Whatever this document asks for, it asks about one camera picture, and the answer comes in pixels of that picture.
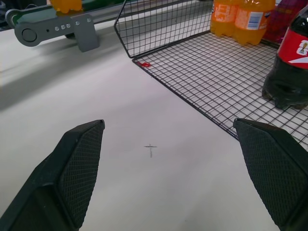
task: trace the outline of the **orange soda bottle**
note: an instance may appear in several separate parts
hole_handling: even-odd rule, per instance
[[[211,32],[217,36],[232,36],[240,0],[214,0]]]
[[[235,19],[233,38],[241,45],[258,45],[274,8],[275,0],[242,0]]]
[[[57,12],[68,13],[70,10],[82,10],[81,0],[51,0],[53,8]]]

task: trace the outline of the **white table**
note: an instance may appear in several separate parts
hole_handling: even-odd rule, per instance
[[[112,24],[87,53],[0,33],[0,215],[67,130],[104,119],[81,231],[278,231],[239,142],[134,65]]]

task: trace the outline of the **gray bracket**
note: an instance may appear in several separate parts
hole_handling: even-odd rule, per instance
[[[79,49],[82,52],[86,52],[98,48],[100,43],[96,35],[92,16],[89,14],[81,14],[72,16],[71,19]]]
[[[99,47],[93,18],[89,14],[57,17],[36,23],[19,23],[14,30],[18,41],[28,47],[71,33],[75,34],[82,52]]]

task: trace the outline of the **cola bottle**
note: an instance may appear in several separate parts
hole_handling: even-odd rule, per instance
[[[308,6],[288,28],[264,82],[262,96],[273,99],[280,109],[303,109],[308,105]]]

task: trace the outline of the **red label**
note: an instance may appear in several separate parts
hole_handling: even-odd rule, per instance
[[[308,38],[288,29],[278,56],[289,65],[308,69]]]

